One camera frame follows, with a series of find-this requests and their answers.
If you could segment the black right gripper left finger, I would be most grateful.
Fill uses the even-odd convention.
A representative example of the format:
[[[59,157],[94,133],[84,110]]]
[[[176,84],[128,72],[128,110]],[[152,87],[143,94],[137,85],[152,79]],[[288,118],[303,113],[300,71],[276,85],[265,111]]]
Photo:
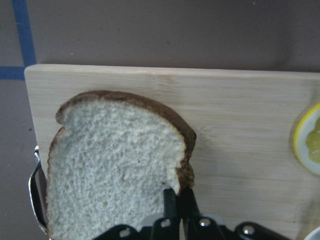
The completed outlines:
[[[170,220],[171,224],[179,224],[179,214],[177,207],[177,196],[172,188],[167,188],[163,191],[163,217]]]

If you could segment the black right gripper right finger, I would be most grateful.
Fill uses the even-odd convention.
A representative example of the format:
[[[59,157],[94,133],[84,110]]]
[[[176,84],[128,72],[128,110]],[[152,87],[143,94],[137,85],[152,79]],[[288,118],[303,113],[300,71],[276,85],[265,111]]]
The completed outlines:
[[[178,197],[178,213],[184,225],[200,216],[200,210],[192,189],[184,189]]]

